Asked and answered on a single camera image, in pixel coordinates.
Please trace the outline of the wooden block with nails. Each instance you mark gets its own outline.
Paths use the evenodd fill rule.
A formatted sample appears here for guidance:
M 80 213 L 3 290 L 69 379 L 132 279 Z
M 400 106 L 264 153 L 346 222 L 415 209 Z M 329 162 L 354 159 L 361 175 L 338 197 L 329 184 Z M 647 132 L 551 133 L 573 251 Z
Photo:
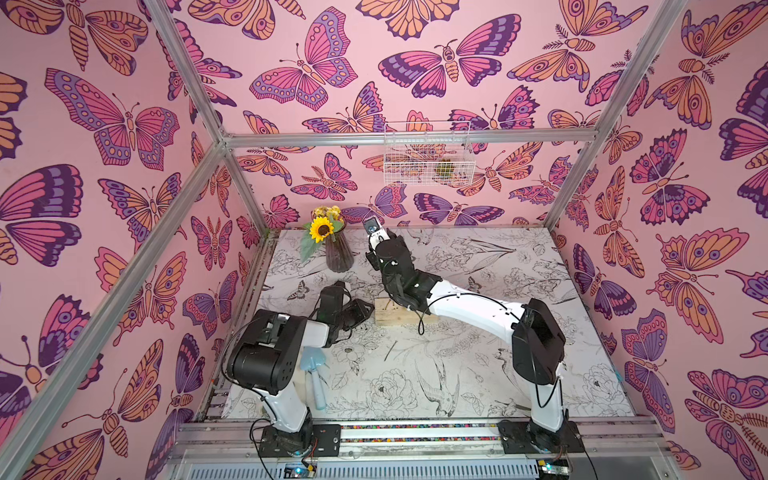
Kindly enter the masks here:
M 408 310 L 390 298 L 376 298 L 374 307 L 374 323 L 379 327 L 418 326 L 419 322 L 430 324 L 438 320 L 434 315 Z

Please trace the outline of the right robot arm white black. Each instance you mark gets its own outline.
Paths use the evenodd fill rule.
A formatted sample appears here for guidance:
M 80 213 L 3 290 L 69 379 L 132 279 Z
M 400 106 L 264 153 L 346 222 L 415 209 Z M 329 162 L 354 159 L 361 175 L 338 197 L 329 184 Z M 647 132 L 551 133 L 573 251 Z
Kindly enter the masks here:
M 531 391 L 530 444 L 542 453 L 563 451 L 571 433 L 562 393 L 566 337 L 547 304 L 503 301 L 459 287 L 417 269 L 402 236 L 377 222 L 366 231 L 366 258 L 396 305 L 420 319 L 448 317 L 508 342 L 513 370 Z

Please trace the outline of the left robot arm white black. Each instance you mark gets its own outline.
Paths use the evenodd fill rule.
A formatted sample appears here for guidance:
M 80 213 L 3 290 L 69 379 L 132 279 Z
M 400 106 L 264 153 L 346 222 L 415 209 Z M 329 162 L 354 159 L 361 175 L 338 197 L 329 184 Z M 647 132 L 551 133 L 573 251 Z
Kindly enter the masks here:
M 226 380 L 255 393 L 267 412 L 263 445 L 272 456 L 299 456 L 319 441 L 312 409 L 299 397 L 293 376 L 306 359 L 308 371 L 318 355 L 350 334 L 375 312 L 354 298 L 342 281 L 323 288 L 307 316 L 257 310 L 225 348 L 221 371 Z

